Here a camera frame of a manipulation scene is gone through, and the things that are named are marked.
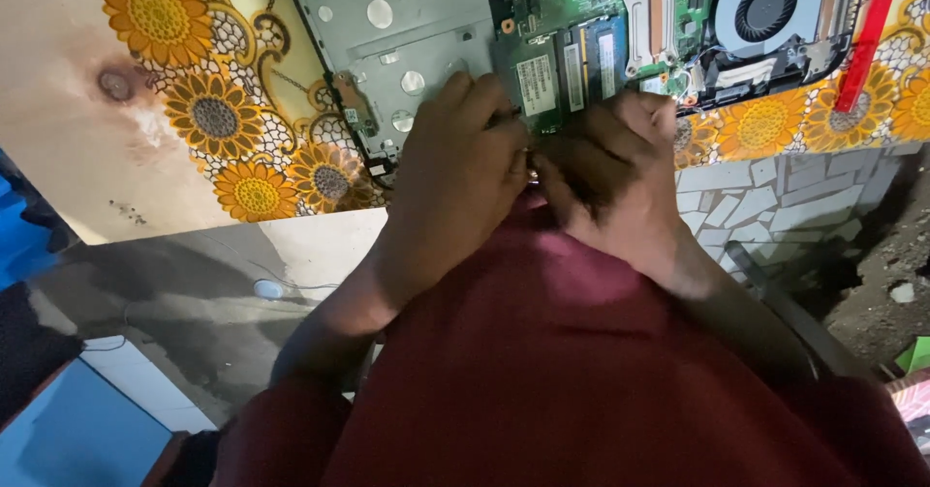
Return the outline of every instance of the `table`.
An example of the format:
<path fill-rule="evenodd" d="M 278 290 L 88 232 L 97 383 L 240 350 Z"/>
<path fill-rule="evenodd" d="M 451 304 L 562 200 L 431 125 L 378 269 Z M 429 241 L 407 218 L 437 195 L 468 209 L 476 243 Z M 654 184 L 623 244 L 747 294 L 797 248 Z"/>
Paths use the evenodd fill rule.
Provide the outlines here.
<path fill-rule="evenodd" d="M 837 73 L 683 118 L 677 167 L 930 138 L 922 1 L 895 0 L 853 112 Z M 291 0 L 144 2 L 0 0 L 0 148 L 85 242 L 385 203 Z"/>

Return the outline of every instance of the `cooling fan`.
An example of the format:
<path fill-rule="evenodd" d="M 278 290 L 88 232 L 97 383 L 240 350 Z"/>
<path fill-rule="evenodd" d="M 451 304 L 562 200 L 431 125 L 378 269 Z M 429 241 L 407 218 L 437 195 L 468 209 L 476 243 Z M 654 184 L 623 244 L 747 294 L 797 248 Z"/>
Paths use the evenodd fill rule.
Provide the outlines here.
<path fill-rule="evenodd" d="M 820 0 L 717 0 L 714 30 L 738 58 L 766 55 L 792 36 L 814 42 Z"/>

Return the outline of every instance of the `hand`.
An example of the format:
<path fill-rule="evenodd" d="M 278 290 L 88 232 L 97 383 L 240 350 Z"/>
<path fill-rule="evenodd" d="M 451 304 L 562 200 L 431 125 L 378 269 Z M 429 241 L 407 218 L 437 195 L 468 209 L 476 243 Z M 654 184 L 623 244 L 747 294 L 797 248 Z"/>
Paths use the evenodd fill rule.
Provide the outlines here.
<path fill-rule="evenodd" d="M 507 216 L 529 181 L 528 144 L 493 75 L 457 73 L 419 107 L 373 252 L 398 305 L 477 251 Z"/>
<path fill-rule="evenodd" d="M 675 104 L 624 91 L 540 144 L 534 162 L 564 229 L 666 287 L 691 231 L 675 203 Z"/>

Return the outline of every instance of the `red ruler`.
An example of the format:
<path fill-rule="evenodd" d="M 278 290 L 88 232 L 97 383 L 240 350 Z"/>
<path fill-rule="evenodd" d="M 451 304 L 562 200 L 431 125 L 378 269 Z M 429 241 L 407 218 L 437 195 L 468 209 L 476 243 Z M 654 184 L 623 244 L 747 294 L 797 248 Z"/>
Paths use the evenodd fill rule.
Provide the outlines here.
<path fill-rule="evenodd" d="M 859 100 L 862 86 L 866 85 L 868 71 L 875 59 L 875 50 L 878 48 L 879 39 L 882 38 L 884 22 L 888 19 L 888 12 L 891 10 L 891 1 L 869 1 L 866 21 L 862 26 L 862 33 L 855 44 L 855 49 L 853 49 L 853 58 L 850 60 L 849 70 L 843 78 L 840 96 L 836 99 L 834 110 L 849 112 Z"/>

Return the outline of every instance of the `blue cloth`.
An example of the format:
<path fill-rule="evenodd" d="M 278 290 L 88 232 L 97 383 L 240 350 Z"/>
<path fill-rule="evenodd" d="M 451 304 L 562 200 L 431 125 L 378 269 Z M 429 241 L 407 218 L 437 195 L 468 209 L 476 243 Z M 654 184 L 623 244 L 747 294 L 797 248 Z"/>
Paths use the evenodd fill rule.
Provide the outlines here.
<path fill-rule="evenodd" d="M 55 263 L 46 250 L 51 231 L 19 218 L 26 200 L 0 178 L 0 291 Z"/>

